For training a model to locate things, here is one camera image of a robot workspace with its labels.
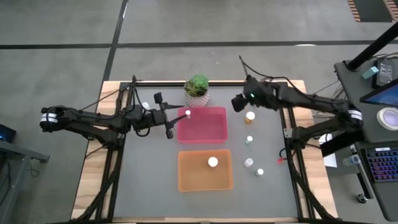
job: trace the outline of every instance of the wooden table frame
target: wooden table frame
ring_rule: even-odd
[[[302,80],[292,80],[293,84],[302,92],[305,92],[304,82]],[[104,82],[101,90],[100,98],[120,89],[124,82]],[[138,81],[137,86],[183,86],[185,81]],[[210,86],[242,86],[242,80],[213,80],[210,81]],[[123,100],[126,104],[126,93],[119,92],[113,94],[98,103],[97,112],[102,114],[114,114],[115,102],[117,99]],[[312,112],[305,108],[290,108],[280,111],[282,125],[286,128],[297,126],[311,126],[313,125]],[[99,148],[100,144],[97,141],[90,141],[87,152]],[[85,160],[83,164],[80,183],[76,193],[75,203],[73,206],[72,217],[79,217],[88,206],[90,206],[101,186],[104,185],[109,178],[110,173],[118,174],[120,167],[115,164],[121,163],[123,150],[108,151],[101,149],[92,154]],[[306,147],[304,151],[297,151],[294,155],[294,164],[296,169],[300,172],[303,180],[308,183],[311,191],[317,197],[318,201],[326,208],[326,210],[337,217],[335,203],[331,194],[326,169],[323,164],[322,153],[319,149],[314,147]],[[91,219],[102,220],[102,222],[296,222],[297,218],[319,218],[319,214],[314,212],[312,206],[308,204],[308,199],[303,194],[301,188],[292,180],[295,191],[295,201],[297,204],[297,217],[291,218],[185,218],[185,217],[160,217],[160,218],[113,218],[114,204],[116,201],[116,192],[118,184],[118,175],[114,184],[105,193],[101,205],[97,209],[96,215],[92,215]]]

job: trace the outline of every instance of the orange bin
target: orange bin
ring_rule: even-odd
[[[208,165],[210,157],[218,159],[216,167]],[[233,188],[231,153],[228,149],[179,152],[179,191],[231,190]]]

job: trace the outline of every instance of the pink bin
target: pink bin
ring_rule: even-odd
[[[228,139],[226,110],[223,107],[180,108],[178,116],[191,111],[191,118],[177,123],[180,143],[222,143]]]

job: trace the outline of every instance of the concrete floor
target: concrete floor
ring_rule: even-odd
[[[2,44],[111,43],[122,0],[2,0]],[[372,40],[392,23],[357,23],[345,0],[130,0],[119,42]],[[238,60],[268,75],[305,81],[309,93],[336,80],[333,64],[366,46],[118,49],[110,80],[242,79]],[[389,45],[383,51],[398,50]],[[108,49],[0,50],[0,123],[18,131],[16,143],[49,153],[40,176],[27,178],[13,223],[69,219],[87,142],[60,131],[41,133],[40,109],[81,108],[98,97]],[[331,96],[334,88],[320,95]],[[353,176],[331,177],[345,220],[387,223]]]

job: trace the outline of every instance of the rgb keyboard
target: rgb keyboard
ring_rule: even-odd
[[[368,149],[366,159],[375,182],[398,181],[398,150]]]

